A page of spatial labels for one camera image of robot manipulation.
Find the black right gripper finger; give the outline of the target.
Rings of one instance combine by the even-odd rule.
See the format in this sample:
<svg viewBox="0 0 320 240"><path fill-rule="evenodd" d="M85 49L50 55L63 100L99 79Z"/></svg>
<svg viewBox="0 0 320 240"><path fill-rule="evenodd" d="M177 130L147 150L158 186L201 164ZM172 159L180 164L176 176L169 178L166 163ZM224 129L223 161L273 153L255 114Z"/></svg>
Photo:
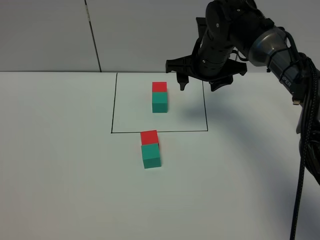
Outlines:
<svg viewBox="0 0 320 240"><path fill-rule="evenodd" d="M227 85L231 85L233 83L233 76L226 76L226 77L222 77L220 79L216 79L213 81L210 81L210 90L211 92L214 92L216 90L218 90L221 87L227 86Z"/></svg>
<svg viewBox="0 0 320 240"><path fill-rule="evenodd" d="M183 73L176 73L176 79L179 83L180 90L184 91L186 85L189 83L189 76Z"/></svg>

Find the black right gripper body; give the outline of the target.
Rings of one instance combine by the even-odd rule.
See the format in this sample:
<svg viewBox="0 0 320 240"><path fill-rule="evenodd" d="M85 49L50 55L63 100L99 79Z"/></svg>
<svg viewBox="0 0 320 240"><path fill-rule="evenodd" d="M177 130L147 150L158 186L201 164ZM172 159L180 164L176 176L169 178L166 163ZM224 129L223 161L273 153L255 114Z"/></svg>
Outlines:
<svg viewBox="0 0 320 240"><path fill-rule="evenodd" d="M206 82L218 81L236 74L247 73L247 64L230 59L232 45L211 45L197 40L190 55L167 60L165 72L175 72Z"/></svg>

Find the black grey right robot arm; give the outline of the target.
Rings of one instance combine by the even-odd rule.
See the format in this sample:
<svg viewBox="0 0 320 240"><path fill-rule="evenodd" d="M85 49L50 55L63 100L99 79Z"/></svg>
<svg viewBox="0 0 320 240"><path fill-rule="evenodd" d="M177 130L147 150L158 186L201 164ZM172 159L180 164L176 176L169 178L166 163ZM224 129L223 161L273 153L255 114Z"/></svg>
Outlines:
<svg viewBox="0 0 320 240"><path fill-rule="evenodd" d="M253 0L214 0L197 18L198 39L192 54L167 60L167 73L175 72L180 89L189 78L208 82L215 91L247 72L247 63L273 73L302 107L297 134L306 169L320 178L320 72L297 50L293 37L263 15Z"/></svg>

